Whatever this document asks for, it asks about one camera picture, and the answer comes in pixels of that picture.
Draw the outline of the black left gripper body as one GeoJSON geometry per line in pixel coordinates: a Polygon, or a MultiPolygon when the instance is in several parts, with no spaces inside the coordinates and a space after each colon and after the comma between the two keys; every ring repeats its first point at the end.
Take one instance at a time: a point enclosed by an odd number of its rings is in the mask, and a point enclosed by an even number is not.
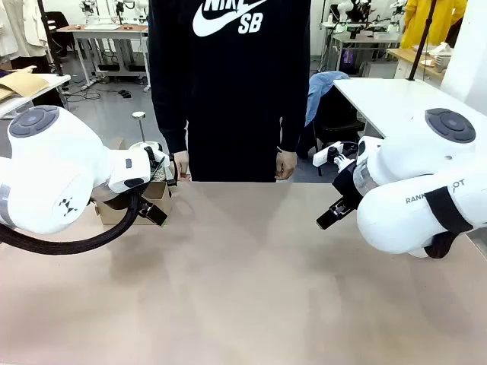
{"type": "Polygon", "coordinates": [[[148,214],[153,204],[146,200],[140,192],[130,192],[130,211],[133,214],[148,214]]]}

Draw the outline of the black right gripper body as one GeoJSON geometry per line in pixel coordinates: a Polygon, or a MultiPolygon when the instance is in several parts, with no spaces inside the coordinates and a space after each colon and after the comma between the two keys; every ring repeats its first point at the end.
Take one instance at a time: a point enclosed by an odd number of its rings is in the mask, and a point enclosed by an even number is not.
{"type": "Polygon", "coordinates": [[[355,187],[353,180],[356,167],[357,163],[352,162],[338,174],[332,183],[333,187],[342,196],[336,203],[338,207],[357,208],[363,198],[363,195],[355,187]]]}

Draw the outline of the brown cardboard drink carrier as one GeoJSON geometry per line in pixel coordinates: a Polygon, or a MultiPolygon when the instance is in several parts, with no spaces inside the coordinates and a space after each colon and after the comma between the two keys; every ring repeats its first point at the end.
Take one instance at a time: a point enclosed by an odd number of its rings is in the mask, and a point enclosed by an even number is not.
{"type": "MultiPolygon", "coordinates": [[[[166,214],[166,218],[164,222],[160,223],[160,218],[158,218],[158,222],[153,223],[146,217],[138,216],[135,219],[134,225],[159,225],[162,226],[167,223],[167,219],[169,218],[171,212],[171,201],[170,201],[170,189],[167,186],[166,182],[151,182],[147,189],[144,191],[142,197],[152,203],[154,206],[153,208],[158,208],[163,213],[166,214]]],[[[97,202],[95,204],[95,211],[100,218],[103,225],[111,226],[118,224],[119,221],[123,218],[126,213],[126,209],[123,210],[113,210],[108,205],[103,202],[97,202]]]]}

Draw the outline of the person's left forearm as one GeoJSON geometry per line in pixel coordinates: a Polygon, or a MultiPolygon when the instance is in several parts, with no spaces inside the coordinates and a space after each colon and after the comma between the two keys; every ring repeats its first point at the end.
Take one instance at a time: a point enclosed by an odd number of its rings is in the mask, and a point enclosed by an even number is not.
{"type": "Polygon", "coordinates": [[[306,122],[309,71],[292,78],[284,93],[282,107],[282,136],[279,147],[283,151],[295,152],[301,130],[306,122]]]}

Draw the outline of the person's right forearm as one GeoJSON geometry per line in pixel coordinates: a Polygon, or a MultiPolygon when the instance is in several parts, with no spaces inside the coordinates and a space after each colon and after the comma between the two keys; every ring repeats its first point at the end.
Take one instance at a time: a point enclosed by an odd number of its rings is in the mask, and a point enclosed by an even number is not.
{"type": "Polygon", "coordinates": [[[173,76],[151,76],[151,98],[158,128],[172,154],[187,150],[186,91],[173,76]]]}

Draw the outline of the person's right hand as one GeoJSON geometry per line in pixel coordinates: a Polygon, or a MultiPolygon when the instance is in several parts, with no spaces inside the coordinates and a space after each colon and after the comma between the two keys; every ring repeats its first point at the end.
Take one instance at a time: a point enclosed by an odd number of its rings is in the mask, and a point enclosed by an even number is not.
{"type": "Polygon", "coordinates": [[[190,181],[189,173],[189,154],[188,151],[176,152],[173,155],[174,166],[177,169],[177,179],[180,181],[190,181]]]}

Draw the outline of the person's left hand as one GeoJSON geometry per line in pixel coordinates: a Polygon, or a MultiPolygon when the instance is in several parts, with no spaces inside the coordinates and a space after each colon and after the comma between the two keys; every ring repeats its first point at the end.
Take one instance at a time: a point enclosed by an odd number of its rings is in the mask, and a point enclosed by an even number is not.
{"type": "Polygon", "coordinates": [[[278,181],[289,179],[297,166],[297,154],[289,151],[279,151],[276,155],[275,179],[278,181]]]}

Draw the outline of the black chair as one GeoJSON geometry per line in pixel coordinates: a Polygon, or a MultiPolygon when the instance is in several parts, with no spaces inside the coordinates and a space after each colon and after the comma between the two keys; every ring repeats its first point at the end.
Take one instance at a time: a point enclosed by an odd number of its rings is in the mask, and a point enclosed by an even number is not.
{"type": "Polygon", "coordinates": [[[301,132],[298,142],[298,157],[305,160],[311,148],[337,141],[357,143],[358,133],[364,131],[364,123],[358,120],[356,108],[335,87],[320,98],[317,113],[301,132]]]}

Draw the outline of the white side table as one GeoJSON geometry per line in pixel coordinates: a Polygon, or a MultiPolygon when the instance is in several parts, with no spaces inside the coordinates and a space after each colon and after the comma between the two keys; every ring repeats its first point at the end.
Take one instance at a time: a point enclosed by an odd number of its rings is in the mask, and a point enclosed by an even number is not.
{"type": "Polygon", "coordinates": [[[364,134],[385,138],[401,132],[420,112],[446,108],[465,116],[480,135],[487,135],[487,116],[424,81],[350,78],[335,87],[364,118],[364,134]]]}

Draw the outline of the person in black sweatshirt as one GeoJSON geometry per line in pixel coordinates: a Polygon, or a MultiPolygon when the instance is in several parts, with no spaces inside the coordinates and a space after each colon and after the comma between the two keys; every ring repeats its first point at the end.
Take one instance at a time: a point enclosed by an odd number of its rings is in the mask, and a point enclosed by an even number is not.
{"type": "Polygon", "coordinates": [[[311,0],[150,0],[150,77],[186,91],[196,182],[273,183],[287,84],[310,72],[311,0]]]}

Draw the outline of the wooden table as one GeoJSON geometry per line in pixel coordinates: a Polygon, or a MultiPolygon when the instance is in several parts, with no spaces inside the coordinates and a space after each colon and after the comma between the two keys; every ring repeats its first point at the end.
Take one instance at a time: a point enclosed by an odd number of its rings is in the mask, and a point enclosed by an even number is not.
{"type": "MultiPolygon", "coordinates": [[[[393,57],[399,59],[400,61],[404,61],[409,65],[413,65],[416,57],[416,51],[414,49],[387,49],[387,53],[392,55],[393,57]]],[[[417,71],[424,73],[427,76],[433,77],[439,81],[443,81],[444,79],[444,71],[437,72],[434,67],[423,65],[422,61],[424,59],[431,60],[431,57],[422,55],[420,59],[420,63],[418,65],[417,71]]]]}

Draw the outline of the grey lab table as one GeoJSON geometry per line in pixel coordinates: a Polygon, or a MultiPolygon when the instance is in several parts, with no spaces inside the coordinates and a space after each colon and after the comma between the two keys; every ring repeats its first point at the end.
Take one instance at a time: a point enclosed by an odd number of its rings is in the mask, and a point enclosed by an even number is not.
{"type": "Polygon", "coordinates": [[[375,61],[385,56],[386,50],[398,48],[401,35],[397,32],[376,32],[358,26],[345,26],[339,31],[339,25],[322,23],[324,30],[321,46],[320,63],[317,71],[359,70],[364,62],[375,61]]]}

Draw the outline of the black tripod pole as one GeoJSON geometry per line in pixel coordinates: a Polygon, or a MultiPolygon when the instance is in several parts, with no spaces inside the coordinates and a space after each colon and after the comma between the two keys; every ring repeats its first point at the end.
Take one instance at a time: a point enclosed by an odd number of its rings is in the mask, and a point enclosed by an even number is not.
{"type": "Polygon", "coordinates": [[[422,52],[423,52],[423,49],[424,49],[424,46],[425,46],[425,42],[427,40],[427,37],[428,37],[428,34],[429,34],[429,29],[430,29],[431,23],[433,21],[434,10],[435,10],[437,1],[438,0],[431,0],[430,1],[429,13],[428,13],[428,16],[426,17],[425,27],[424,27],[424,30],[423,30],[423,33],[422,33],[422,38],[420,40],[419,47],[417,49],[417,52],[416,52],[416,55],[415,55],[415,58],[414,58],[414,62],[412,63],[412,68],[411,68],[410,73],[409,73],[409,76],[407,78],[408,81],[414,81],[415,80],[415,73],[416,73],[416,70],[417,70],[417,68],[419,66],[420,58],[422,57],[422,52]]]}

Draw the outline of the brown cardboard sheets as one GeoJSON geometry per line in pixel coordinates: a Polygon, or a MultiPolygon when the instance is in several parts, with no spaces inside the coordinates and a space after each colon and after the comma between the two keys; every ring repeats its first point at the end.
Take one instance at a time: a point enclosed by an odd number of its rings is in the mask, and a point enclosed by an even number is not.
{"type": "Polygon", "coordinates": [[[48,88],[49,82],[37,74],[32,68],[6,72],[0,76],[0,102],[13,96],[32,97],[48,88]]]}

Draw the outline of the brown topped lab table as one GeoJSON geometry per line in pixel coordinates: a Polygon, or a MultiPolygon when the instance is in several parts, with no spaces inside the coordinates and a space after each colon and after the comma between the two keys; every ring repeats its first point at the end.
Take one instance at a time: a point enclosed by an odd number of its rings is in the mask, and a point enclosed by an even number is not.
{"type": "Polygon", "coordinates": [[[148,28],[137,24],[68,25],[56,31],[71,34],[86,84],[91,79],[134,77],[151,88],[148,28]]]}

